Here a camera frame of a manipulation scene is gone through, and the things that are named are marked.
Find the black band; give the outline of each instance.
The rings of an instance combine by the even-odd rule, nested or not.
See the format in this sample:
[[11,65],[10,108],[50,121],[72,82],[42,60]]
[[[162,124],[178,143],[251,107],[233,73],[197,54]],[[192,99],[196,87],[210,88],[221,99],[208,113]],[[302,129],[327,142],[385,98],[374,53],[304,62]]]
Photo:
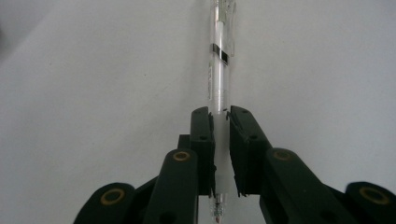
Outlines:
[[212,44],[211,50],[215,52],[217,55],[219,55],[219,58],[221,58],[225,62],[225,64],[228,65],[228,54],[222,51],[217,44]]

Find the transparent pen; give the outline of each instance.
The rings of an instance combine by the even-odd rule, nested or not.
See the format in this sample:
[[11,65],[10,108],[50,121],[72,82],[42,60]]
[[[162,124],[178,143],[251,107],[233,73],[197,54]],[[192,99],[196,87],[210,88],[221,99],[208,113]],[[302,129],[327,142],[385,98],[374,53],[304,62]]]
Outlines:
[[213,116],[216,188],[210,199],[214,223],[223,223],[230,186],[230,124],[229,112],[229,67],[233,57],[234,0],[212,0],[210,15],[210,61],[208,76],[209,112]]

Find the white pen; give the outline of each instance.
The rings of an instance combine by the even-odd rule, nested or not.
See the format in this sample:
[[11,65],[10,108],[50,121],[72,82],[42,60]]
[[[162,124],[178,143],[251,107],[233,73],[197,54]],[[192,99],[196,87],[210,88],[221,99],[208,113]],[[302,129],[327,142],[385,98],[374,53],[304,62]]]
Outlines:
[[230,185],[229,66],[233,56],[234,0],[211,0],[210,61],[208,78],[209,112],[213,116],[215,149],[215,195],[210,200],[214,223],[223,223]]

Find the white background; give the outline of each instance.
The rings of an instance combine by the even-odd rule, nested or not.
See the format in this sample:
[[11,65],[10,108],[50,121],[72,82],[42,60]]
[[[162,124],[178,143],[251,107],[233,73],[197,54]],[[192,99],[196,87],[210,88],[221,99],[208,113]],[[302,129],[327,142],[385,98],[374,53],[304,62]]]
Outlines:
[[[0,222],[139,187],[206,105],[209,2],[0,0]],[[231,101],[324,183],[396,192],[396,3],[239,1]],[[228,223],[263,223],[258,197]],[[200,223],[208,223],[208,202]]]

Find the pen cap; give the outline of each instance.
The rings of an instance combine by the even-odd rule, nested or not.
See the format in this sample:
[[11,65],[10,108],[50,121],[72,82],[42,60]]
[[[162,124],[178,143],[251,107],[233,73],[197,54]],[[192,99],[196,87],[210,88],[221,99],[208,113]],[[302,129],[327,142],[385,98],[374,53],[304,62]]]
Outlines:
[[216,44],[227,55],[233,56],[234,0],[213,0],[211,8],[211,44]]

